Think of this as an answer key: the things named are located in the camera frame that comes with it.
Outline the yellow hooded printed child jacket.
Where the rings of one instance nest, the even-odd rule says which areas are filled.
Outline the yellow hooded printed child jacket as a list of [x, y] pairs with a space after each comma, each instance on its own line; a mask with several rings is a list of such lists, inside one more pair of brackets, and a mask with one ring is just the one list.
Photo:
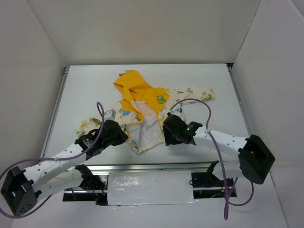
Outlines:
[[120, 74], [114, 86], [122, 95], [122, 100], [111, 106], [114, 120], [128, 136], [126, 143], [130, 149], [137, 154], [165, 142], [162, 125], [170, 108], [185, 120], [183, 105], [215, 99], [211, 88], [152, 87], [135, 70]]

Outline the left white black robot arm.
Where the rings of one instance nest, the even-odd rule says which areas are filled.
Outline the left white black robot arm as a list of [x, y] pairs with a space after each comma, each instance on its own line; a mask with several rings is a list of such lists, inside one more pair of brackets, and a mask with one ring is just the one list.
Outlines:
[[127, 139], [117, 122], [107, 120], [103, 126], [80, 136], [51, 158], [40, 158], [38, 164], [23, 170], [18, 165], [9, 168], [0, 192], [12, 217], [25, 217], [40, 200], [65, 189], [79, 187], [103, 191], [105, 183], [84, 162]]

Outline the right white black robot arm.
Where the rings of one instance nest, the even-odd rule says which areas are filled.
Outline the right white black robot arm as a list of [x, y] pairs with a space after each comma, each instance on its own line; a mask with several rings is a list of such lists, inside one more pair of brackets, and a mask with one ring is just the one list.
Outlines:
[[209, 130], [197, 122], [186, 124], [174, 114], [163, 122], [163, 132], [167, 146], [182, 143], [205, 146], [234, 158], [210, 165], [207, 182], [212, 186], [219, 185], [225, 178], [239, 177], [261, 185], [275, 162], [274, 155], [257, 135], [252, 134], [248, 138], [232, 136]]

